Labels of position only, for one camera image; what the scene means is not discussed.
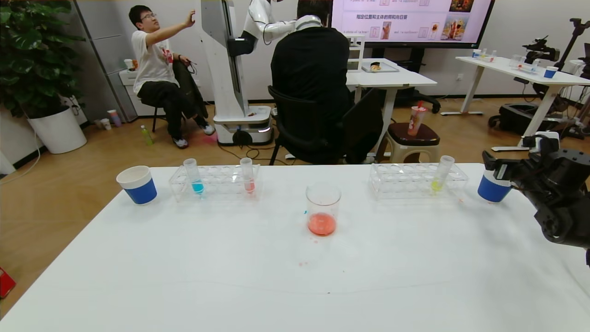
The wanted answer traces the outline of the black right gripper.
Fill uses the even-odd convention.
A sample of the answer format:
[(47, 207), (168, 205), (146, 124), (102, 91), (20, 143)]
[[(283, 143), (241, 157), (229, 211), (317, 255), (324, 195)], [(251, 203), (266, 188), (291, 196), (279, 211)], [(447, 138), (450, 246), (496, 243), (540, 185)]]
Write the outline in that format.
[(514, 188), (527, 188), (534, 170), (526, 160), (496, 159), (486, 150), (481, 153), (481, 157), (485, 169), (493, 171), (495, 179), (508, 181)]

